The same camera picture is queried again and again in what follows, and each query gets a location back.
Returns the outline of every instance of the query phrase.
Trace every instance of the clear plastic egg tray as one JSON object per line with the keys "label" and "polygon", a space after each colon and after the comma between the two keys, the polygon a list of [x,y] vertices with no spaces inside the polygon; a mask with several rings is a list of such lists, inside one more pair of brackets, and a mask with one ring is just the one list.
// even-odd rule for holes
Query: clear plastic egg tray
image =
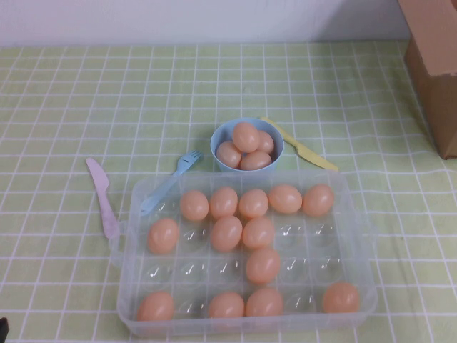
{"label": "clear plastic egg tray", "polygon": [[[121,261],[117,311],[134,334],[173,336],[355,327],[376,308],[378,296],[369,262],[373,247],[371,236],[367,234],[368,224],[359,220],[360,215],[353,208],[347,182],[341,174],[327,170],[188,173],[176,178],[174,187],[155,210],[142,217],[142,201],[165,180],[167,177],[150,177],[136,184],[124,230],[124,252],[116,252],[116,244],[110,242],[115,250],[114,260]],[[239,199],[249,189],[260,188],[268,193],[271,187],[283,183],[295,186],[302,194],[313,185],[324,183],[335,193],[331,212],[318,219],[306,217],[302,211],[279,214],[271,207],[266,214],[276,229],[273,247],[281,256],[281,271],[269,286],[283,295],[283,315],[209,319],[206,313],[209,302],[218,293],[235,291],[246,301],[258,287],[245,275],[250,252],[243,247],[229,253],[214,251],[209,241],[214,221],[210,215],[202,222],[185,220],[179,210],[181,195],[198,189],[210,199],[218,188],[228,186],[236,190]],[[180,236],[173,253],[154,255],[146,246],[146,237],[150,226],[163,217],[178,222]],[[361,298],[358,312],[322,312],[323,293],[336,281],[357,286]],[[174,319],[136,321],[141,300],[158,290],[166,290],[173,296]]]}

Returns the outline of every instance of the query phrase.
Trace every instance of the blue plastic fork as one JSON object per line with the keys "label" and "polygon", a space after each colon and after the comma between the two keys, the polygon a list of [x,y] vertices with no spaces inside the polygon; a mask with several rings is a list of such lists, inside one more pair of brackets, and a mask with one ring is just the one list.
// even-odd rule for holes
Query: blue plastic fork
{"label": "blue plastic fork", "polygon": [[182,175],[187,169],[193,166],[194,163],[197,162],[202,156],[203,154],[196,150],[183,155],[178,160],[178,167],[173,173],[173,176],[166,180],[159,187],[157,187],[154,190],[153,194],[151,194],[147,199],[143,201],[141,204],[141,215],[147,216],[149,213],[151,213],[152,209],[157,206],[157,204],[164,198],[164,196],[166,196],[176,181],[178,181],[178,176]]}

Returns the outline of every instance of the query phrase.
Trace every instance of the blue bowl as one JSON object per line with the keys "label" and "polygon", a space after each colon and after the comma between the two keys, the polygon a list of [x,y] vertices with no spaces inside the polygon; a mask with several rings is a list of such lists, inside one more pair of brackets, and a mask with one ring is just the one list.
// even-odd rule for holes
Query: blue bowl
{"label": "blue bowl", "polygon": [[[265,131],[267,134],[271,136],[274,142],[274,150],[273,153],[271,154],[272,162],[268,166],[265,166],[262,169],[257,169],[257,170],[240,170],[240,169],[234,169],[229,166],[226,166],[224,163],[218,160],[216,157],[216,151],[217,148],[219,148],[219,145],[224,143],[225,141],[231,141],[231,134],[233,132],[233,128],[235,125],[241,122],[247,122],[250,124],[253,124],[258,130]],[[271,125],[270,123],[267,123],[266,121],[256,119],[256,118],[240,118],[240,119],[234,119],[231,121],[228,121],[224,124],[222,124],[220,127],[216,129],[216,131],[213,133],[213,136],[211,137],[211,153],[213,154],[214,159],[216,160],[216,163],[221,170],[221,172],[243,172],[243,173],[251,173],[251,172],[258,172],[258,171],[266,171],[266,170],[274,170],[276,166],[278,165],[279,158],[283,154],[284,150],[284,139],[282,135],[279,133],[278,129]]]}

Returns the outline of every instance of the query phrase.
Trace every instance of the cardboard box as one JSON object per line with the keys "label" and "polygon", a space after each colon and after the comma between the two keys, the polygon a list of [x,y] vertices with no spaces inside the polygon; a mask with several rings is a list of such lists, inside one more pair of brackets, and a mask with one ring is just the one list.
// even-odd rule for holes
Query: cardboard box
{"label": "cardboard box", "polygon": [[457,0],[398,0],[411,80],[443,159],[457,158]]}

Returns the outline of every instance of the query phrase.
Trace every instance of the egg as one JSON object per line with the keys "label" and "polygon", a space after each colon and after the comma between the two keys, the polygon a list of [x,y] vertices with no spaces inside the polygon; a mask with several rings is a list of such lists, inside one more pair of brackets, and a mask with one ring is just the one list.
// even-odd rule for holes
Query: egg
{"label": "egg", "polygon": [[209,211],[208,199],[200,191],[188,191],[181,197],[181,213],[191,221],[202,220]]}
{"label": "egg", "polygon": [[283,314],[283,297],[276,289],[265,287],[256,290],[246,303],[247,317],[270,317]]}
{"label": "egg", "polygon": [[178,235],[178,224],[173,219],[159,219],[149,229],[148,248],[154,254],[167,254],[176,246]]}
{"label": "egg", "polygon": [[271,157],[266,152],[255,151],[241,159],[241,170],[257,170],[271,164]]}
{"label": "egg", "polygon": [[211,230],[211,245],[218,252],[229,252],[241,241],[243,224],[234,216],[222,217]]}
{"label": "egg", "polygon": [[241,161],[241,151],[231,141],[225,141],[216,151],[216,157],[219,161],[231,168],[238,168]]}
{"label": "egg", "polygon": [[303,212],[310,217],[321,217],[330,211],[335,194],[326,184],[311,187],[303,197]]}
{"label": "egg", "polygon": [[136,320],[140,322],[170,320],[173,314],[173,297],[168,292],[158,291],[143,299],[136,313]]}
{"label": "egg", "polygon": [[322,307],[325,313],[357,312],[360,307],[357,288],[349,282],[335,282],[323,294]]}
{"label": "egg", "polygon": [[268,193],[271,207],[284,214],[297,212],[303,201],[301,193],[290,184],[279,184]]}
{"label": "egg", "polygon": [[246,276],[253,284],[268,284],[281,268],[278,252],[270,247],[256,250],[246,262]]}
{"label": "egg", "polygon": [[258,130],[253,124],[242,122],[235,125],[231,135],[233,144],[241,152],[254,152],[260,144]]}
{"label": "egg", "polygon": [[254,218],[243,229],[243,244],[252,250],[261,249],[273,242],[274,234],[274,226],[270,219]]}
{"label": "egg", "polygon": [[265,131],[259,131],[258,135],[260,136],[260,144],[258,145],[257,150],[271,154],[274,149],[273,139]]}
{"label": "egg", "polygon": [[216,295],[208,306],[210,318],[239,318],[244,315],[244,300],[235,292]]}
{"label": "egg", "polygon": [[209,201],[209,210],[214,219],[233,216],[238,206],[238,195],[230,187],[222,187],[214,192]]}
{"label": "egg", "polygon": [[261,189],[251,189],[240,198],[239,209],[247,219],[262,217],[268,211],[268,197]]}

